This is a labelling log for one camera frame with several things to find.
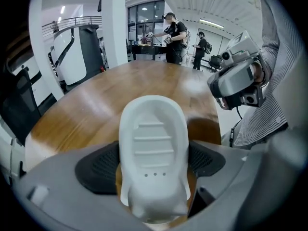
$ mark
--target black pants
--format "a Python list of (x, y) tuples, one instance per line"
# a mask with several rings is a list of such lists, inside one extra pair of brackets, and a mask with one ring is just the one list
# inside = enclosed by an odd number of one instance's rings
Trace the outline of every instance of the black pants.
[(193, 69), (200, 70), (202, 57), (204, 57), (204, 55), (202, 55), (202, 54), (196, 54), (195, 55), (194, 62), (193, 62)]
[(166, 53), (166, 61), (170, 64), (180, 64), (182, 51), (174, 51), (171, 49)]

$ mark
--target striped shirt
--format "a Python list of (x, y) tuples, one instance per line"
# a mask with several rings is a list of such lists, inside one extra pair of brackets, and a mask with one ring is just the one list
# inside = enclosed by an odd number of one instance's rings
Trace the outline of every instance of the striped shirt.
[(260, 108), (247, 110), (234, 145), (256, 142), (274, 132), (287, 121), (276, 102), (273, 91), (292, 69), (304, 49), (296, 26), (278, 0), (260, 0), (262, 10), (262, 55), (272, 70), (272, 76)]

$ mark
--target railing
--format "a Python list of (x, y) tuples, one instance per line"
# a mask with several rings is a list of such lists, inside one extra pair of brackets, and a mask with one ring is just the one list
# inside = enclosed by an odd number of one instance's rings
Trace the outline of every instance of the railing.
[(58, 30), (55, 30), (55, 24), (49, 23), (47, 25), (42, 26), (43, 30), (43, 37), (44, 38), (50, 38), (53, 36), (55, 31), (61, 31), (67, 27), (75, 26), (75, 25), (81, 25), (81, 24), (95, 24), (99, 27), (102, 27), (102, 17), (101, 16), (85, 16), (85, 17), (74, 17), (74, 18), (68, 18), (64, 19), (61, 22), (57, 23)]

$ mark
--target black t-shirt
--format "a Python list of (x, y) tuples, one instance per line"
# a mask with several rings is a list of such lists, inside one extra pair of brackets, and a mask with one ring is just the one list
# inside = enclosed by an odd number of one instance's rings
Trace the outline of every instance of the black t-shirt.
[[(175, 37), (175, 36), (180, 35), (180, 32), (186, 32), (186, 26), (184, 25), (183, 22), (178, 22), (177, 24), (174, 23), (168, 26), (164, 30), (164, 32), (170, 34), (171, 37)], [(181, 51), (183, 49), (182, 43), (183, 43), (183, 40), (176, 40), (170, 44), (167, 44), (167, 48), (169, 49), (173, 48), (175, 51)]]
[(200, 48), (196, 48), (196, 54), (204, 55), (205, 48), (207, 45), (207, 41), (205, 40), (205, 38), (201, 38), (198, 45), (200, 46)]

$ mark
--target round wooden table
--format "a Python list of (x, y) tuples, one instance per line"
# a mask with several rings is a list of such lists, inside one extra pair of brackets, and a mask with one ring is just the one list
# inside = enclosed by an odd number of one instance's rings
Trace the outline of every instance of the round wooden table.
[[(203, 72), (156, 61), (133, 61), (82, 83), (55, 103), (33, 127), (26, 139), (26, 171), (56, 153), (118, 140), (124, 107), (145, 95), (161, 95), (176, 101), (187, 121), (189, 140), (220, 144), (214, 99)], [(196, 178), (188, 168), (191, 205)], [(120, 195), (121, 167), (116, 172)], [(169, 224), (177, 226), (180, 217)]]

